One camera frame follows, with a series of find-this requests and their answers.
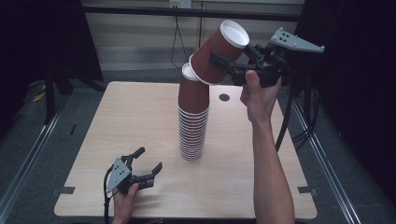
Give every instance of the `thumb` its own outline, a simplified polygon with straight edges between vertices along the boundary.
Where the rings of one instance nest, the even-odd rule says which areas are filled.
[[[257,75],[257,73],[253,70],[248,70],[246,72],[246,80],[247,80],[247,86],[249,89],[261,89],[262,87],[260,86],[260,78]]]
[[[132,186],[129,187],[128,194],[126,195],[126,198],[129,202],[132,202],[134,200],[134,196],[136,195],[138,189],[139,189],[139,184],[137,183],[132,184]]]

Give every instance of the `stack of paper cups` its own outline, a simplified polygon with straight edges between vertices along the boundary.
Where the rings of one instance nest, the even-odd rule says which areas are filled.
[[[196,161],[203,155],[208,113],[209,86],[186,63],[178,93],[180,155],[186,161]]]

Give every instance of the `aluminum rail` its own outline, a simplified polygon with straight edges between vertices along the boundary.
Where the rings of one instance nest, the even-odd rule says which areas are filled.
[[[153,15],[153,16],[179,16],[199,18],[223,18],[242,19],[255,21],[319,21],[320,18],[307,18],[293,14],[256,13],[242,11],[219,11],[206,9],[168,8],[168,7],[121,7],[96,4],[76,5],[54,5],[54,4],[31,4],[33,10],[60,10],[60,11],[82,11],[88,13],[109,14],[131,14],[131,15]]]
[[[308,128],[307,123],[304,119],[304,112],[303,108],[301,107],[300,103],[296,103],[293,101],[293,107],[297,113],[297,117],[301,122],[304,130]],[[352,201],[350,201],[347,192],[345,191],[344,187],[342,186],[338,176],[335,174],[334,169],[332,168],[332,164],[330,163],[326,153],[321,146],[318,137],[315,133],[311,133],[311,137],[309,138],[309,142],[311,147],[314,149],[314,152],[317,156],[318,162],[320,167],[323,170],[323,173],[326,175],[326,178],[332,188],[332,192],[343,211],[346,220],[350,224],[361,224],[361,220],[359,219],[358,213],[356,212],[355,206],[353,205]]]
[[[8,186],[5,194],[3,195],[0,201],[0,224],[4,224],[6,222],[12,207],[17,201],[18,196],[20,195],[22,188],[26,183],[27,177],[32,172],[39,155],[46,145],[47,140],[50,138],[50,135],[55,128],[56,123],[58,122],[60,113],[64,109],[66,102],[67,98],[64,97],[60,102],[58,111],[55,113],[49,123],[41,130],[40,135],[35,140],[35,144],[30,149],[29,154],[23,162],[21,169],[17,172],[11,184]]]

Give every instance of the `wooden table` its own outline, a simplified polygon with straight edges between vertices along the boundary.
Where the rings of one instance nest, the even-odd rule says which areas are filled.
[[[198,161],[179,155],[178,84],[112,82],[93,118],[73,168],[65,183],[73,194],[61,194],[58,216],[103,215],[103,181],[106,170],[121,155],[140,147],[146,152],[134,160],[136,175],[149,174],[158,162],[163,169],[151,189],[139,191],[134,217],[254,218],[251,125],[239,101],[240,87],[210,87],[210,111],[205,152]],[[219,95],[230,100],[223,102]],[[276,104],[274,135],[282,113]],[[309,193],[290,135],[279,150],[298,219],[311,219],[317,209]],[[113,214],[110,203],[109,214]]]

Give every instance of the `paper cup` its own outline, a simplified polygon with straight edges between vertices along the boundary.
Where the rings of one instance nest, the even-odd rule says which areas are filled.
[[[224,21],[216,32],[190,56],[192,72],[207,85],[219,84],[227,74],[227,70],[221,65],[210,63],[210,54],[216,52],[236,62],[248,42],[248,33],[242,26],[234,21]]]
[[[209,86],[193,74],[189,63],[182,68],[178,106],[183,112],[191,114],[200,114],[209,107]]]

